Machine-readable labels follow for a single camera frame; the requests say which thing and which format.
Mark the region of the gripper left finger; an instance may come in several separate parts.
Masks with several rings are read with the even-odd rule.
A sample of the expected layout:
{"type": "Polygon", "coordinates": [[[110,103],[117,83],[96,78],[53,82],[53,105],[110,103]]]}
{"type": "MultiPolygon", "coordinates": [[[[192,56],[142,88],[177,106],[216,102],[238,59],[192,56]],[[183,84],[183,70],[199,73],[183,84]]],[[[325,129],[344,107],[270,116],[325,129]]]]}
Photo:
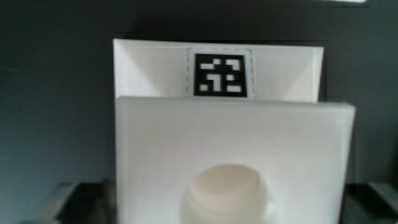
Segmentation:
{"type": "Polygon", "coordinates": [[[62,183],[23,224],[113,224],[113,183],[62,183]]]}

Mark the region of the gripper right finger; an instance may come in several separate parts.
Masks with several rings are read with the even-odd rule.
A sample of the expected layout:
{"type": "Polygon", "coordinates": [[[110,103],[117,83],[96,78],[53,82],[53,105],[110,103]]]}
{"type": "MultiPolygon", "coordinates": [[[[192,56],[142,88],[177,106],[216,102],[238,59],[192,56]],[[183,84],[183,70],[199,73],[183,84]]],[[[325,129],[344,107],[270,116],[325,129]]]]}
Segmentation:
{"type": "Polygon", "coordinates": [[[389,183],[346,186],[344,224],[398,224],[398,189],[389,183]]]}

